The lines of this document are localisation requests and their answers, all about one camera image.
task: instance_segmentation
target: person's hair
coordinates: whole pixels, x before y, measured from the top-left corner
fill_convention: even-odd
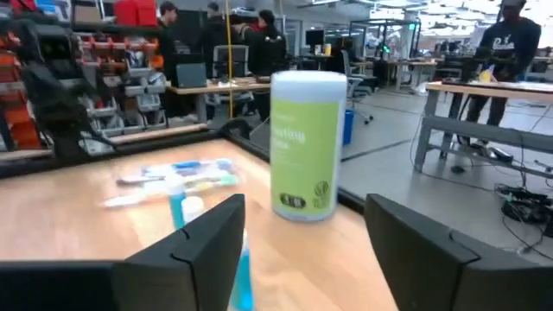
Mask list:
[[[175,5],[170,1],[165,1],[159,6],[159,13],[164,16],[166,12],[176,10]]]
[[[265,34],[269,37],[273,37],[278,34],[277,27],[275,27],[275,15],[270,10],[259,11],[259,17],[263,18],[267,27],[265,28]]]
[[[207,5],[207,8],[212,10],[213,12],[219,12],[219,5],[216,2],[210,2]]]

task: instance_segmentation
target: white lid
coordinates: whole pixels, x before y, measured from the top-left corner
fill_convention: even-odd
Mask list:
[[[250,246],[248,244],[248,232],[244,229],[244,236],[242,237],[242,252],[249,251]]]
[[[184,221],[190,222],[204,213],[204,200],[196,196],[187,197],[181,202],[181,207]]]
[[[186,191],[184,187],[185,179],[178,174],[167,175],[165,177],[165,183],[167,185],[168,195],[182,194]]]

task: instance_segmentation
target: workbench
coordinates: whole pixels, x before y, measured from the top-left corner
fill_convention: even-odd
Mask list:
[[[169,86],[167,88],[168,91],[173,92],[177,95],[199,95],[196,96],[195,106],[196,115],[198,116],[198,121],[200,123],[205,123],[207,121],[206,98],[205,96],[200,95],[228,92],[252,92],[269,89],[270,83],[257,83],[256,80],[253,78],[235,78],[233,79],[232,84],[227,84],[225,86],[220,86],[219,84],[213,83],[211,80],[208,80],[206,86],[203,87],[179,88],[175,86]]]
[[[456,134],[459,136],[468,136],[474,139],[553,154],[552,136],[461,121],[458,119],[458,115],[462,105],[462,96],[454,97],[457,98],[457,100],[452,100],[447,117],[438,117],[435,115],[435,112],[440,92],[488,97],[520,98],[540,101],[551,105],[553,104],[553,85],[530,82],[474,82],[465,85],[448,85],[442,82],[432,82],[427,84],[427,90],[429,91],[429,95],[426,105],[424,106],[421,132],[416,148],[416,170],[422,171],[427,152],[432,149],[438,149],[441,151],[440,156],[442,159],[447,158],[448,153],[454,153],[460,156],[490,162],[494,165],[551,178],[551,174],[527,168],[524,164],[516,165],[513,163],[495,161],[488,157],[474,155],[463,149],[457,149],[452,144],[452,141],[453,135]],[[444,132],[441,144],[430,143],[430,133],[432,130]]]
[[[392,68],[396,68],[396,91],[401,90],[401,83],[403,81],[404,77],[404,66],[413,66],[413,73],[416,73],[416,80],[411,79],[410,86],[418,86],[421,83],[421,76],[423,75],[423,69],[424,68],[435,68],[436,63],[432,61],[391,61],[388,63],[389,70]]]
[[[126,258],[174,228],[166,198],[102,207],[130,191],[115,180],[144,166],[220,157],[233,161],[240,184],[201,197],[211,207],[245,194],[257,310],[397,310],[359,215],[363,200],[340,189],[331,219],[311,224],[283,219],[271,210],[268,155],[216,130],[158,137],[124,156],[35,168],[33,174],[0,180],[0,260]]]

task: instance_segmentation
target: bottle cap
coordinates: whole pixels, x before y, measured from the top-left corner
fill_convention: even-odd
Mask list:
[[[187,197],[181,203],[182,215],[187,223],[204,213],[204,201],[200,197]]]

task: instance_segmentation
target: plastic bin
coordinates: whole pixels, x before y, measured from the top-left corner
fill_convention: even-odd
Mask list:
[[[346,146],[352,142],[353,134],[353,110],[346,109],[346,116],[344,117],[344,136],[342,145]]]

